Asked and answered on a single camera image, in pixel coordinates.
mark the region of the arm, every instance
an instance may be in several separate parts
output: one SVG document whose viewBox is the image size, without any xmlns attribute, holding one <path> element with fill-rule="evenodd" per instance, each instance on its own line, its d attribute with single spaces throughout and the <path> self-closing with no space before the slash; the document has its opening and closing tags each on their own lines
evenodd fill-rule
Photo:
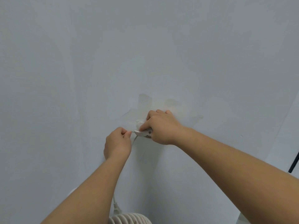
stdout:
<svg viewBox="0 0 299 224">
<path fill-rule="evenodd" d="M 114 189 L 131 153 L 131 133 L 117 128 L 106 138 L 106 161 L 52 211 L 42 224 L 108 223 Z"/>
<path fill-rule="evenodd" d="M 253 156 L 183 127 L 170 111 L 150 111 L 140 131 L 194 159 L 252 224 L 295 224 L 299 180 Z"/>
</svg>

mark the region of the forearm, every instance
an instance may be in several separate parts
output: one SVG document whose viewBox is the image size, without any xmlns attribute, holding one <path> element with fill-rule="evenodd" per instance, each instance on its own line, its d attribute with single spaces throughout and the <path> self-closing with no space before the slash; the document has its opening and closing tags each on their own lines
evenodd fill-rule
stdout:
<svg viewBox="0 0 299 224">
<path fill-rule="evenodd" d="M 297 223 L 299 180 L 190 128 L 176 145 L 193 158 L 235 206 L 255 223 Z"/>
<path fill-rule="evenodd" d="M 72 192 L 42 223 L 107 224 L 118 177 L 126 159 L 107 159 Z"/>
</svg>

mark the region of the white power cord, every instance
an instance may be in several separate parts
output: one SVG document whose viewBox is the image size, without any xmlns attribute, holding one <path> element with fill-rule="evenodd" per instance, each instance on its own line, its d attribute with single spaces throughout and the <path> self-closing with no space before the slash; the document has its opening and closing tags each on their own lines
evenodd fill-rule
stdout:
<svg viewBox="0 0 299 224">
<path fill-rule="evenodd" d="M 138 135 L 134 138 L 132 146 L 136 141 Z M 151 221 L 144 215 L 137 213 L 122 214 L 122 210 L 119 208 L 115 197 L 113 195 L 113 216 L 109 217 L 108 224 L 152 224 Z"/>
</svg>

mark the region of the hand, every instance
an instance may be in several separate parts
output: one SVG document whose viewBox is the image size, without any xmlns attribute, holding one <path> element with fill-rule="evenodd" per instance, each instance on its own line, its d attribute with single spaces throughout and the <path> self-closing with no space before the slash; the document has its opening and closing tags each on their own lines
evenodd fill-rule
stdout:
<svg viewBox="0 0 299 224">
<path fill-rule="evenodd" d="M 139 128 L 144 131 L 152 128 L 152 140 L 163 145 L 173 145 L 183 126 L 175 119 L 170 110 L 149 111 L 147 121 Z"/>
<path fill-rule="evenodd" d="M 106 137 L 104 156 L 109 158 L 128 159 L 132 145 L 130 136 L 132 131 L 127 131 L 122 127 L 116 128 L 108 137 Z"/>
</svg>

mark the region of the black pole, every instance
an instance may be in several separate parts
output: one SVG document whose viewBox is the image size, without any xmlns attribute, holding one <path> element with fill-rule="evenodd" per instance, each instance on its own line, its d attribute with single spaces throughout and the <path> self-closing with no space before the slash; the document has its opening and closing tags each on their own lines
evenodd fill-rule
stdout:
<svg viewBox="0 0 299 224">
<path fill-rule="evenodd" d="M 297 156 L 296 156 L 294 162 L 292 163 L 292 165 L 291 165 L 291 167 L 290 167 L 290 169 L 289 169 L 289 173 L 292 173 L 292 172 L 293 172 L 293 170 L 294 170 L 294 168 L 295 168 L 295 166 L 296 166 L 296 164 L 297 164 L 298 161 L 299 161 L 299 152 L 298 152 L 298 154 L 297 154 Z"/>
</svg>

